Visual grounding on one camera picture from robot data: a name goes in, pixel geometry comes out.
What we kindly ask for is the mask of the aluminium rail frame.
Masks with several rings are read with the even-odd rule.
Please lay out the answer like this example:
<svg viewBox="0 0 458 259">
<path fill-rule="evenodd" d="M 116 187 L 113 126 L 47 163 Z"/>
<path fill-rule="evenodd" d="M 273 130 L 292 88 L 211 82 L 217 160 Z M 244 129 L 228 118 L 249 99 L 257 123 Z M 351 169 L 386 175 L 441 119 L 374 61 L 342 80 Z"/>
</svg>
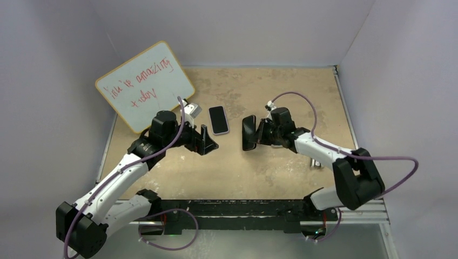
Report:
<svg viewBox="0 0 458 259">
<path fill-rule="evenodd" d="M 379 226 L 389 258 L 397 258 L 383 201 L 371 201 L 357 210 L 315 209 L 302 200 L 163 200 L 156 193 L 135 195 L 106 205 L 102 200 L 86 204 L 62 203 L 56 211 L 57 237 L 65 243 L 65 257 L 91 258 L 107 238 L 133 223 L 152 226 L 165 235 L 183 230 L 281 230 L 303 234 L 319 242 L 331 237 L 343 224 Z"/>
</svg>

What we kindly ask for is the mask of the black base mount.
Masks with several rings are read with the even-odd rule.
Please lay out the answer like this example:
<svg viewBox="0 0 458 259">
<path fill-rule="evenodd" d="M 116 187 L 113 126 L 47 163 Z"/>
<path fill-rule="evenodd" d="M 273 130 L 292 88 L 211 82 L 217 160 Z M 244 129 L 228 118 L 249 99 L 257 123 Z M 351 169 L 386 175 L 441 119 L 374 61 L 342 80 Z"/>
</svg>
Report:
<svg viewBox="0 0 458 259">
<path fill-rule="evenodd" d="M 323 236 L 336 221 L 336 209 L 310 210 L 303 199 L 279 200 L 164 200 L 151 190 L 138 195 L 152 207 L 140 221 L 158 222 L 165 235 L 184 230 L 277 230 L 285 234 Z"/>
</svg>

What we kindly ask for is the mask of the lilac phone case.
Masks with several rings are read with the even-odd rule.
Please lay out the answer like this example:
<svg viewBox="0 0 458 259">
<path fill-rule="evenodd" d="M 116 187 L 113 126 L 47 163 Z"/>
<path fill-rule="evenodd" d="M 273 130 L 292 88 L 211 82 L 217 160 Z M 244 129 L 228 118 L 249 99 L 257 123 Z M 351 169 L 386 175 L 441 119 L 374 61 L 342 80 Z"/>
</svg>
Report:
<svg viewBox="0 0 458 259">
<path fill-rule="evenodd" d="M 230 131 L 226 112 L 222 106 L 210 107 L 208 113 L 214 135 L 227 134 Z"/>
</svg>

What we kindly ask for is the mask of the silver stapler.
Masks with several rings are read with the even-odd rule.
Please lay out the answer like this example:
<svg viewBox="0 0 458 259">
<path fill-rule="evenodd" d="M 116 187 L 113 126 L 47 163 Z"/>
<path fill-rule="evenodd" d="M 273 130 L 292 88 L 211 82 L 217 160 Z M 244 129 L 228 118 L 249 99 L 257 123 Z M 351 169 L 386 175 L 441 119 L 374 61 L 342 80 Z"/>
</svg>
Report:
<svg viewBox="0 0 458 259">
<path fill-rule="evenodd" d="M 314 159 L 311 160 L 311 168 L 321 168 L 321 167 L 322 167 L 322 165 L 321 165 L 320 162 L 318 162 L 318 161 L 316 161 Z"/>
</svg>

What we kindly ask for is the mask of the yellow-framed whiteboard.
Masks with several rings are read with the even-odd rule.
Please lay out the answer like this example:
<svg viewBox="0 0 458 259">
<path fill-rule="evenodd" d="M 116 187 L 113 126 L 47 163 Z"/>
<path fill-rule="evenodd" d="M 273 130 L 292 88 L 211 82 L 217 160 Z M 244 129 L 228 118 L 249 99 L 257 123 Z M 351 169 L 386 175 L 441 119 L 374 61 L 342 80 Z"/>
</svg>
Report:
<svg viewBox="0 0 458 259">
<path fill-rule="evenodd" d="M 149 127 L 157 112 L 179 106 L 178 97 L 196 91 L 165 41 L 100 77 L 95 87 L 134 133 Z"/>
</svg>

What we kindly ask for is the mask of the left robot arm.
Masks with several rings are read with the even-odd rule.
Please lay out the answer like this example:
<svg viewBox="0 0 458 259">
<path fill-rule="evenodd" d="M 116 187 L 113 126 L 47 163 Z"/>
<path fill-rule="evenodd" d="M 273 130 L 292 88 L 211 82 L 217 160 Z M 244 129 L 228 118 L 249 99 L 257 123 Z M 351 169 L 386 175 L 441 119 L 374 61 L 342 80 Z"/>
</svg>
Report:
<svg viewBox="0 0 458 259">
<path fill-rule="evenodd" d="M 148 173 L 166 151 L 185 147 L 206 155 L 218 149 L 207 127 L 196 130 L 191 112 L 181 110 L 181 121 L 171 111 L 159 111 L 151 126 L 128 148 L 118 165 L 92 190 L 74 203 L 63 202 L 56 209 L 56 235 L 64 243 L 64 258 L 91 258 L 100 251 L 108 237 L 134 220 L 149 221 L 169 214 L 187 214 L 198 228 L 196 217 L 187 209 L 164 209 L 155 192 L 142 189 L 128 201 L 117 204 L 119 197 L 139 178 Z"/>
</svg>

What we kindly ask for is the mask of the silver-edged phone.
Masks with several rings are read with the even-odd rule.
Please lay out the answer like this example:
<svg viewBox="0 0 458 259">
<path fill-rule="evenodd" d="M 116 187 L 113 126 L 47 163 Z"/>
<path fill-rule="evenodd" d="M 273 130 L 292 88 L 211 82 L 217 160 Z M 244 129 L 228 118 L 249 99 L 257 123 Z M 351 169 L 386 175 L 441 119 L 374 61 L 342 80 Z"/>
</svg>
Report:
<svg viewBox="0 0 458 259">
<path fill-rule="evenodd" d="M 254 139 L 256 116 L 249 115 L 242 120 L 242 150 L 250 151 L 257 147 Z"/>
</svg>

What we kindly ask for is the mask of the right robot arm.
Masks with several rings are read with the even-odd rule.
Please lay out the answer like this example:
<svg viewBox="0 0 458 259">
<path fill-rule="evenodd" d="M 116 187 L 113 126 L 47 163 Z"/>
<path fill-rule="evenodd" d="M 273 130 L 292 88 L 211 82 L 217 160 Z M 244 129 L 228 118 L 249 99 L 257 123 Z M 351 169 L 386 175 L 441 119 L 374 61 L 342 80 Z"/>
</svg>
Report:
<svg viewBox="0 0 458 259">
<path fill-rule="evenodd" d="M 311 220 L 328 208 L 356 210 L 385 191 L 385 184 L 366 149 L 341 148 L 313 136 L 310 130 L 296 127 L 285 107 L 271 110 L 259 123 L 254 115 L 243 119 L 243 151 L 255 149 L 257 145 L 281 146 L 332 170 L 334 186 L 305 196 L 303 212 Z"/>
</svg>

